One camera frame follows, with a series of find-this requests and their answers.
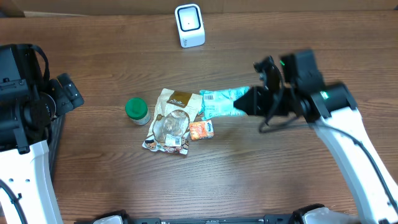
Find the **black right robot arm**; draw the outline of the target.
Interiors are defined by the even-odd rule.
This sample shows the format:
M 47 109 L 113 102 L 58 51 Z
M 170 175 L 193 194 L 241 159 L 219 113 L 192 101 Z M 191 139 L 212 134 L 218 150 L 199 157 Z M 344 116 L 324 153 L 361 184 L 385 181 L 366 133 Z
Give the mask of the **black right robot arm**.
M 262 86 L 234 101 L 249 116 L 262 116 L 260 133 L 293 128 L 304 118 L 328 148 L 353 196 L 358 214 L 315 203 L 280 215 L 285 223 L 397 223 L 397 183 L 365 130 L 358 104 L 342 82 L 327 85 L 311 49 L 255 63 Z

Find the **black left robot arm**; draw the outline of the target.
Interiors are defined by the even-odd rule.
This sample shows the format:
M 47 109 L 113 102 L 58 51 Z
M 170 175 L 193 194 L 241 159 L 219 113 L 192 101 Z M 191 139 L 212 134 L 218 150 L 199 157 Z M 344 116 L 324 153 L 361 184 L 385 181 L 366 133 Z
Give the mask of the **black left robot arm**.
M 50 175 L 52 122 L 84 104 L 69 74 L 50 78 L 37 45 L 1 46 L 1 208 L 8 223 L 62 223 Z

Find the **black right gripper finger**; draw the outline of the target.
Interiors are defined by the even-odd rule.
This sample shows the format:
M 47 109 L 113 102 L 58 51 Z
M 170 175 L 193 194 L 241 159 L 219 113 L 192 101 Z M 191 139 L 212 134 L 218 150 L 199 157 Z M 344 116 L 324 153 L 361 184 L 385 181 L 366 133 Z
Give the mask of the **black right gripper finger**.
M 234 101 L 233 106 L 248 116 L 264 116 L 262 107 L 252 100 L 238 99 Z
M 239 101 L 244 103 L 263 103 L 266 101 L 266 89 L 261 86 L 253 86 L 239 98 Z

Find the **orange Kleenex tissue pack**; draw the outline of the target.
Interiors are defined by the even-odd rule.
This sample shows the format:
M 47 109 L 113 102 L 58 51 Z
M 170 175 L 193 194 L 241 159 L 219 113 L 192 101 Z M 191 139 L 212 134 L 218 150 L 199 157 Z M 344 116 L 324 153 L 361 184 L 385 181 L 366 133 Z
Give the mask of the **orange Kleenex tissue pack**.
M 192 141 L 208 139 L 214 136 L 214 129 L 211 120 L 190 123 L 189 130 Z

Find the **brown snack packet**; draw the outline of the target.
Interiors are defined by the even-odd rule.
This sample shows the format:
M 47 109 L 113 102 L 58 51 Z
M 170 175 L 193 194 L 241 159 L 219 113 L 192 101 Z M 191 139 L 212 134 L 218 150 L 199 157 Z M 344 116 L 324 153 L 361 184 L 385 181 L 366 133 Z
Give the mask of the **brown snack packet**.
M 202 101 L 201 95 L 164 88 L 157 99 L 143 148 L 152 152 L 188 154 L 189 124 L 201 111 Z

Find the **white barcode scanner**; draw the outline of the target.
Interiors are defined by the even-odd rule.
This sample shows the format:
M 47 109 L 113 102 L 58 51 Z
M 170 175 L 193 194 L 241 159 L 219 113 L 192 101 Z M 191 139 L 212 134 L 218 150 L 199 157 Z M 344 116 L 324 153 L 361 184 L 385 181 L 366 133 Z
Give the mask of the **white barcode scanner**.
M 182 48 L 197 47 L 205 43 L 204 23 L 197 4 L 178 6 L 175 9 L 175 19 Z

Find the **green wet wipes pack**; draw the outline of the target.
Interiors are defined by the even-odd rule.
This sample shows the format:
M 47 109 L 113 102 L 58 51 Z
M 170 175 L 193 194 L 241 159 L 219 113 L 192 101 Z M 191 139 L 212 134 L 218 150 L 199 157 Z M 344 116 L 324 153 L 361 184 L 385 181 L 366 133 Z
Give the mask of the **green wet wipes pack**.
M 246 116 L 242 110 L 234 107 L 234 102 L 245 95 L 250 86 L 241 86 L 225 90 L 200 90 L 203 97 L 200 114 L 202 120 L 208 120 L 220 116 Z

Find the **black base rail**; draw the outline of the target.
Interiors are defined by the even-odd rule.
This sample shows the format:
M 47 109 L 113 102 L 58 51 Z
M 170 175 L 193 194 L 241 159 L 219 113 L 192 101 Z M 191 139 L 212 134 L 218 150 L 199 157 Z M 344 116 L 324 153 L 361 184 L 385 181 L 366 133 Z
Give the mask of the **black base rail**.
M 75 224 L 124 223 L 124 224 L 299 224 L 303 221 L 294 214 L 272 214 L 263 217 L 234 218 L 133 218 L 125 210 L 105 213 L 92 220 L 78 220 Z

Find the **grey plastic mesh basket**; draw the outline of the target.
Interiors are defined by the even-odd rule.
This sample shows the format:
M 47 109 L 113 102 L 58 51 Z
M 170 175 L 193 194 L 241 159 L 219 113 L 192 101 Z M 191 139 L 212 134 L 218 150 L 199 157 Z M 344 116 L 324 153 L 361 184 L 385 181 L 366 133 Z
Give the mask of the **grey plastic mesh basket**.
M 50 176 L 53 180 L 54 173 L 55 173 L 55 163 L 58 156 L 58 150 L 60 145 L 60 140 L 63 133 L 63 127 L 65 124 L 65 115 L 57 118 L 56 120 L 52 121 L 51 128 L 52 128 L 52 140 L 49 144 L 49 170 Z

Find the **green lidded jar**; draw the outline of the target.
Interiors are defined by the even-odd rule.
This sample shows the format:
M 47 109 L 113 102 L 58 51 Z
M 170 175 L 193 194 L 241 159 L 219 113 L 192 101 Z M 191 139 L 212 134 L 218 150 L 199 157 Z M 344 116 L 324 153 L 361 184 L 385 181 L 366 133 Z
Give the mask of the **green lidded jar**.
M 150 120 L 150 111 L 142 98 L 131 98 L 125 105 L 127 116 L 137 125 L 145 125 Z

